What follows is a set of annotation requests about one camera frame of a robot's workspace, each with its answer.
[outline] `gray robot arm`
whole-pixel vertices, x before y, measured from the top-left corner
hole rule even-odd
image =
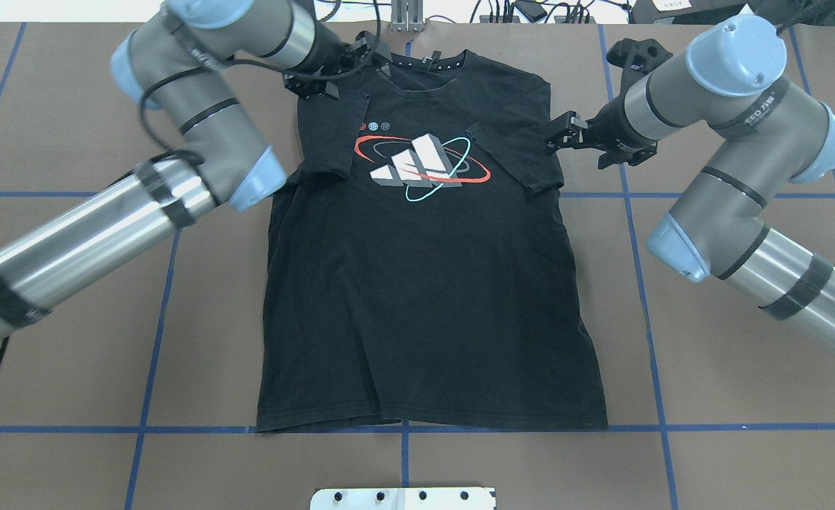
[[[162,4],[118,48],[112,69],[136,101],[167,81],[148,106],[164,108],[188,143],[0,249],[0,340],[220,204],[244,210],[285,183],[222,75],[209,72],[239,50],[277,68],[333,74],[345,48],[290,0]]]
[[[790,83],[785,58],[769,22],[732,17],[623,84],[588,123],[570,115],[574,139],[560,145],[604,149],[601,168],[636,164],[658,140],[705,120],[725,142],[647,248],[690,281],[728,281],[835,355],[834,266],[759,217],[786,183],[811,183],[835,168],[835,115]]]

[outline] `light blue cap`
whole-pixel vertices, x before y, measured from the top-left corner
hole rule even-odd
[[[826,141],[823,142],[823,148],[819,150],[817,158],[812,162],[811,166],[800,172],[800,174],[789,178],[789,181],[795,184],[813,183],[823,177],[826,172],[835,168],[835,114],[829,109],[826,104],[826,113],[829,114],[829,129],[826,132]]]
[[[685,64],[703,88],[727,97],[753,96],[785,71],[785,42],[776,27],[753,14],[738,14],[691,42]]]
[[[169,0],[169,9],[190,26],[216,29],[238,21],[254,0]]]
[[[698,248],[675,217],[668,212],[647,239],[647,249],[654,257],[695,283],[710,274],[709,264],[703,260]]]
[[[279,164],[276,156],[272,154],[272,147],[267,147],[244,181],[229,198],[229,205],[235,210],[245,210],[284,185],[285,171],[282,170],[282,165]]]
[[[133,38],[135,32],[131,32],[125,42],[122,42],[112,54],[109,67],[118,88],[122,89],[123,93],[127,94],[135,104],[140,104],[140,99],[143,97],[143,87],[137,81],[137,75],[133,72],[133,66],[131,65],[131,38]],[[152,99],[146,101],[146,107],[150,110],[161,109],[161,106]]]

